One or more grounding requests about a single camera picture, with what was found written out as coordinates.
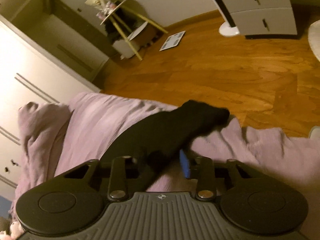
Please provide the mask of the white chest of drawers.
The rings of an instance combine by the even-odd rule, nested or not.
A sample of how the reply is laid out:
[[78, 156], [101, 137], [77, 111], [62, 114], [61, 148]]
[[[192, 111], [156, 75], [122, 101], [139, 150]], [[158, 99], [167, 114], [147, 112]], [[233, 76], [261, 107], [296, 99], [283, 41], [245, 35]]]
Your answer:
[[240, 35], [297, 36], [290, 0], [213, 0], [225, 22]]

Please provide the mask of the white bathroom scale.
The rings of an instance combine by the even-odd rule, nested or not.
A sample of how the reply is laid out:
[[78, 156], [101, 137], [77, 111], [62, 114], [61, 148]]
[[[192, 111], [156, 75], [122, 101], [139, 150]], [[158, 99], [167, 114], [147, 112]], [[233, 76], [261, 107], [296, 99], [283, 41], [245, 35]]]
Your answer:
[[185, 31], [181, 31], [179, 33], [169, 36], [164, 42], [164, 44], [161, 46], [159, 51], [164, 51], [178, 46], [184, 35]]

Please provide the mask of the white wardrobe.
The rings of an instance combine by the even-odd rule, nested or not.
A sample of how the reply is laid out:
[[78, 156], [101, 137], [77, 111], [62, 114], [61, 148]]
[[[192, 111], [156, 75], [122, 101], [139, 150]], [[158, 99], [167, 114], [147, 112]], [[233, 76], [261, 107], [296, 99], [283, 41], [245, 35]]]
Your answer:
[[1, 0], [1, 196], [13, 200], [21, 173], [18, 109], [95, 92], [108, 57], [49, 12], [48, 0]]

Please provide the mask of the black garment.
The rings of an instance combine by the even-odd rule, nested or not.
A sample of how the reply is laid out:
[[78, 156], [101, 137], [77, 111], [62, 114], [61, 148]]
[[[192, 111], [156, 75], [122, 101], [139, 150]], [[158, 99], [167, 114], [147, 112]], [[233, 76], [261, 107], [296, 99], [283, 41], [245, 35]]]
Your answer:
[[230, 112], [204, 102], [189, 100], [172, 111], [147, 116], [126, 129], [108, 147], [100, 161], [110, 163], [129, 155], [140, 172], [151, 172], [138, 190], [147, 190], [179, 158], [179, 151], [196, 137], [227, 124]]

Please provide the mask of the round side table gold legs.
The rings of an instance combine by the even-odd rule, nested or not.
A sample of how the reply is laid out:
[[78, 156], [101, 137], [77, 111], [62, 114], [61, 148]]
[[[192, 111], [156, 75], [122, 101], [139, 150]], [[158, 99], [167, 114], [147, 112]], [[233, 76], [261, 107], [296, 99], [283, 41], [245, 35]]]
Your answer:
[[165, 30], [161, 25], [159, 25], [157, 22], [147, 18], [146, 16], [138, 13], [137, 11], [129, 8], [127, 5], [125, 5], [126, 0], [120, 2], [119, 4], [113, 3], [111, 1], [108, 1], [106, 3], [102, 3], [101, 13], [104, 16], [102, 19], [102, 22], [100, 25], [104, 26], [104, 29], [107, 33], [107, 35], [111, 34], [110, 40], [116, 41], [116, 35], [115, 33], [118, 33], [120, 38], [124, 40], [124, 42], [129, 46], [129, 48], [132, 50], [132, 52], [136, 55], [136, 57], [142, 61], [142, 57], [138, 52], [138, 49], [135, 47], [135, 45], [131, 42], [129, 36], [135, 31], [131, 25], [128, 25], [121, 17], [117, 14], [118, 10], [124, 10], [128, 12], [129, 14], [136, 16], [137, 18], [144, 20], [147, 24], [152, 25], [162, 33], [167, 34], [168, 31]]

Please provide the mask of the flower bouquet on table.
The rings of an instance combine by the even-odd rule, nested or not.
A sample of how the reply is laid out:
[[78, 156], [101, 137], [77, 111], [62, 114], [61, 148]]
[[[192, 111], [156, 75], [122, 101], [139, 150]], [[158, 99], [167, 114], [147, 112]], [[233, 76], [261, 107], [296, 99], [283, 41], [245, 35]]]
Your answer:
[[85, 4], [97, 9], [97, 17], [101, 20], [104, 20], [117, 7], [111, 0], [86, 0]]

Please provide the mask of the white fan base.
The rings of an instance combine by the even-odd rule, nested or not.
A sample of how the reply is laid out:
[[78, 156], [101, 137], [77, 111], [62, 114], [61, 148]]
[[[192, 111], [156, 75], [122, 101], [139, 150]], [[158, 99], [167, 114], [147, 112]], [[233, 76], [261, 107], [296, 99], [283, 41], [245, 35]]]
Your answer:
[[234, 37], [240, 35], [237, 27], [231, 27], [228, 22], [224, 22], [219, 27], [219, 33], [224, 37]]

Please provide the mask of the purple folded blanket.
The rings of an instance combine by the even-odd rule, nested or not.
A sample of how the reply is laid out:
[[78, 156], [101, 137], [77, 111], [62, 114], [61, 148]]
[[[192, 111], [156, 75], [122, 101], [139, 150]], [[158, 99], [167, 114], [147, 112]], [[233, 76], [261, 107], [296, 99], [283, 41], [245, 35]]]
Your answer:
[[[14, 200], [85, 161], [101, 158], [138, 121], [173, 109], [157, 101], [85, 92], [67, 105], [24, 105], [18, 110], [22, 162]], [[191, 148], [213, 160], [237, 159], [295, 187], [308, 200], [308, 217], [319, 220], [318, 138], [288, 137], [280, 128], [242, 128], [232, 116], [226, 127], [196, 138]]]

